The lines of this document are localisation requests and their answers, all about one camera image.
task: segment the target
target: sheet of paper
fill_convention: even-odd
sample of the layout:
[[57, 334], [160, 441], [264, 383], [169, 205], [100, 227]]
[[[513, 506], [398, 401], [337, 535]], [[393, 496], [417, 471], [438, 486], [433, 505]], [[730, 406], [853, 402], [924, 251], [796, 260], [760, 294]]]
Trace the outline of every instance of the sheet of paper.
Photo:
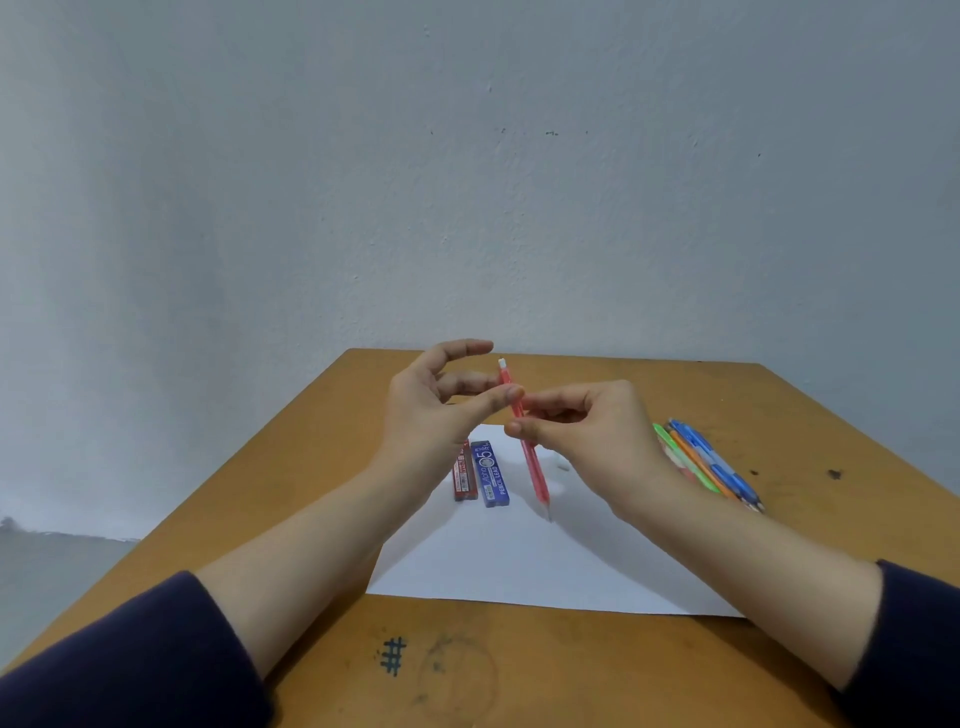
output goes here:
[[636, 614], [739, 617], [700, 579], [618, 519], [556, 453], [538, 448], [551, 495], [548, 522], [517, 440], [480, 425], [510, 505], [456, 502], [450, 477], [391, 538], [369, 594], [530, 604]]

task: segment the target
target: finger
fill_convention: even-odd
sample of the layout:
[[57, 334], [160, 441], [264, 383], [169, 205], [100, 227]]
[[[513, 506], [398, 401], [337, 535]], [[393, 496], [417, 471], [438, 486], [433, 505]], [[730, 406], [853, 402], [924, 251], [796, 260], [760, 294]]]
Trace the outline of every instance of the finger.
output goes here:
[[446, 363], [465, 356], [474, 356], [478, 353], [493, 351], [493, 341], [486, 339], [457, 339], [444, 341], [426, 350], [410, 365], [412, 369], [425, 368], [433, 374], [438, 374]]
[[535, 417], [521, 417], [508, 422], [503, 431], [518, 440], [526, 440], [563, 453], [564, 431], [568, 427], [570, 425], [538, 420]]
[[499, 383], [496, 375], [482, 372], [443, 372], [437, 376], [437, 391], [447, 401], [454, 395], [479, 395]]
[[555, 414], [538, 412], [537, 410], [531, 410], [530, 412], [527, 412], [527, 417], [536, 417], [540, 420], [549, 420], [552, 423], [566, 424], [582, 422], [586, 416], [586, 412], [578, 412], [573, 409], [562, 409], [555, 411]]
[[523, 397], [523, 387], [519, 384], [500, 384], [477, 395], [472, 400], [458, 404], [470, 420], [470, 429], [473, 429], [490, 415], [494, 415], [504, 407], [509, 407]]
[[536, 392], [523, 398], [524, 409], [551, 410], [572, 409], [587, 412], [603, 384], [567, 384], [556, 389]]

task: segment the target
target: table surface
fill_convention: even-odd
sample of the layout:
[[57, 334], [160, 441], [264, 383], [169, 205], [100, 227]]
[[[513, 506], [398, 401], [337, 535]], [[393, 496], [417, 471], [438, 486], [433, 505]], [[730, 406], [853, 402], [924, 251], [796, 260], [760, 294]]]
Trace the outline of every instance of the table surface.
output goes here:
[[[390, 377], [415, 355], [345, 352], [20, 660], [360, 471], [379, 440]], [[496, 357], [472, 366], [495, 371]], [[960, 584], [960, 498], [757, 364], [509, 361], [531, 390], [629, 379], [656, 421], [677, 417], [703, 431], [755, 486], [770, 518]], [[819, 678], [744, 619], [364, 595], [371, 569], [272, 676], [280, 725], [845, 725]], [[395, 638], [406, 646], [393, 676], [380, 652]]]

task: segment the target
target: hash symbol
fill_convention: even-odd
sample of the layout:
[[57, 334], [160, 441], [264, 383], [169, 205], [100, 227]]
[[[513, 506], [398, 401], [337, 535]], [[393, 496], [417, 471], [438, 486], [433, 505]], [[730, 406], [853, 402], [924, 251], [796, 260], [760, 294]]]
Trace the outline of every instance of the hash symbol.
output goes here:
[[396, 672], [400, 669], [400, 652], [407, 646], [407, 643], [403, 641], [402, 637], [395, 637], [386, 641], [383, 646], [387, 649], [380, 653], [380, 657], [383, 658], [380, 661], [380, 666], [385, 667], [387, 672], [396, 677]]

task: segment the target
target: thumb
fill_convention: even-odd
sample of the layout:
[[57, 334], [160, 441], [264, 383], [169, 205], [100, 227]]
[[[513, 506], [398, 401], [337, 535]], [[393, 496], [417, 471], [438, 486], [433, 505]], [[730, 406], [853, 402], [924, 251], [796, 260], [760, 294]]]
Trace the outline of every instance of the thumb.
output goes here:
[[565, 455], [564, 431], [575, 425], [553, 423], [537, 417], [520, 417], [504, 426], [503, 431], [518, 440], [528, 440]]
[[467, 414], [470, 429], [473, 429], [490, 415], [495, 415], [504, 407], [520, 401], [522, 397], [523, 387], [519, 384], [500, 384], [458, 406]]

